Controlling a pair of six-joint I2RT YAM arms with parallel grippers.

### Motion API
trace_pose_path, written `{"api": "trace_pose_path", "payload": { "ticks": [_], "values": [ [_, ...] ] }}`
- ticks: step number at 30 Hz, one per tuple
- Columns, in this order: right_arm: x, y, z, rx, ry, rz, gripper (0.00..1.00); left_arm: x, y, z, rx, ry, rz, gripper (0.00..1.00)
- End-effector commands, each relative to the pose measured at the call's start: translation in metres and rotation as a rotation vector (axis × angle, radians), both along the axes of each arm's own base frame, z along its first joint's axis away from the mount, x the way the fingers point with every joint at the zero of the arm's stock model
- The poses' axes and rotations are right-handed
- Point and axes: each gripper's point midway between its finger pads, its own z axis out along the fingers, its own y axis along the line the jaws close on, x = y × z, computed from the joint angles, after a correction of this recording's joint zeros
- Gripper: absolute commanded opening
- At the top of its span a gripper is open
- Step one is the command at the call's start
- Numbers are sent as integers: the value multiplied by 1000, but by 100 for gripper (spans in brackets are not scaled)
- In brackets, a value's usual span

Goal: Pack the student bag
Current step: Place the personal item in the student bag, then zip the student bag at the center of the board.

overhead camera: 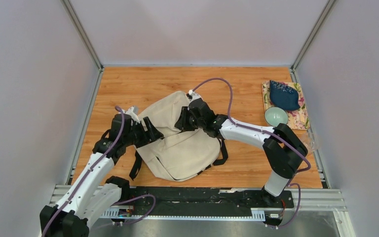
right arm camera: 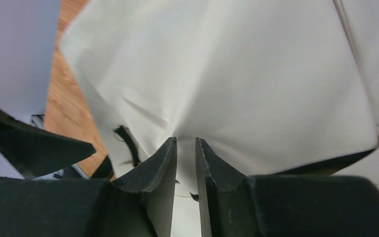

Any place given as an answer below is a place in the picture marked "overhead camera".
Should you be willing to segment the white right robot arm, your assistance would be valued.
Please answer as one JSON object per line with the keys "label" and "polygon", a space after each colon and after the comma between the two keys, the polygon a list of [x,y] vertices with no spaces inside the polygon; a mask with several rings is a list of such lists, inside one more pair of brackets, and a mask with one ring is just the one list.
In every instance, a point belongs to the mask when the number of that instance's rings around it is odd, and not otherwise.
{"label": "white right robot arm", "polygon": [[239,141],[263,149],[272,169],[262,192],[266,206],[276,206],[281,193],[294,176],[301,172],[308,149],[286,124],[276,127],[257,126],[237,121],[229,115],[216,114],[201,98],[183,106],[175,127],[181,131],[202,129],[213,138]]}

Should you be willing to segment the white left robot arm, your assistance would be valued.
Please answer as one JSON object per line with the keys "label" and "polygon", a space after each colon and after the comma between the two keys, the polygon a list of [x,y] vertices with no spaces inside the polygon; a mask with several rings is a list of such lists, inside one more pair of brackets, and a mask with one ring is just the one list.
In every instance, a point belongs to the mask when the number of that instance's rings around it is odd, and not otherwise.
{"label": "white left robot arm", "polygon": [[139,120],[133,112],[114,116],[111,127],[95,143],[82,173],[54,206],[40,212],[43,237],[87,237],[100,216],[114,203],[127,204],[131,199],[129,181],[110,177],[101,190],[102,179],[114,168],[127,147],[142,146],[163,139],[148,117]]}

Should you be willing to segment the beige canvas backpack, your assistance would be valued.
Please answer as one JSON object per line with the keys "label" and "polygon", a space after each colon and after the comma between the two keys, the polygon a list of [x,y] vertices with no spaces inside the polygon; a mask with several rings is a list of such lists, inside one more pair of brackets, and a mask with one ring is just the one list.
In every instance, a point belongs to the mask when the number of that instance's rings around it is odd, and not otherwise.
{"label": "beige canvas backpack", "polygon": [[135,162],[129,173],[132,180],[137,177],[142,163],[157,178],[182,182],[227,161],[224,140],[212,138],[201,129],[181,132],[175,127],[182,107],[189,103],[183,91],[176,91],[138,114],[139,119],[148,117],[164,138],[136,148]]}

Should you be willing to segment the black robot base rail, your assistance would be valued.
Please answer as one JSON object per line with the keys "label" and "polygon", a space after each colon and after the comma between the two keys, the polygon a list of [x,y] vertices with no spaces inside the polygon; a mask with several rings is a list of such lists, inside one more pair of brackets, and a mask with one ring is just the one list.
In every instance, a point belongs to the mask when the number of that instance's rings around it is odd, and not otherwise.
{"label": "black robot base rail", "polygon": [[187,220],[281,220],[284,211],[295,208],[290,191],[279,197],[261,189],[133,187],[133,202],[112,206],[102,218],[112,221],[145,219]]}

